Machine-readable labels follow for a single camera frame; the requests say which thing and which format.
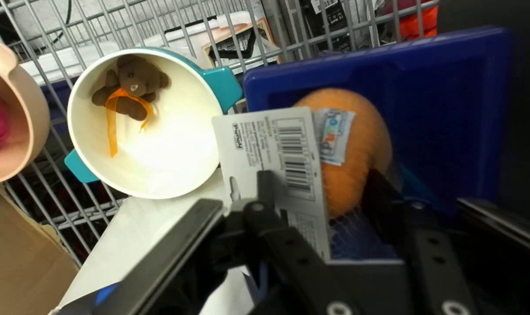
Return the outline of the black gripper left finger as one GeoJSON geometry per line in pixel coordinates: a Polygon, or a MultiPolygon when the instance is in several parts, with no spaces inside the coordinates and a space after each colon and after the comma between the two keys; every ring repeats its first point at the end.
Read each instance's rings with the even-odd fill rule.
{"type": "Polygon", "coordinates": [[[276,175],[257,173],[257,198],[243,208],[248,257],[278,278],[267,285],[250,315],[358,315],[349,292],[336,282],[302,234],[274,212],[276,175]]]}

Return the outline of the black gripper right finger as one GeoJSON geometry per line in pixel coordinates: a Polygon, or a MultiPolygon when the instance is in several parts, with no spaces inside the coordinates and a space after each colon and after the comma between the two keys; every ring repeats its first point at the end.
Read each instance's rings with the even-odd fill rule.
{"type": "Polygon", "coordinates": [[[481,315],[454,247],[437,217],[405,199],[379,171],[365,178],[362,210],[404,261],[419,315],[481,315]]]}

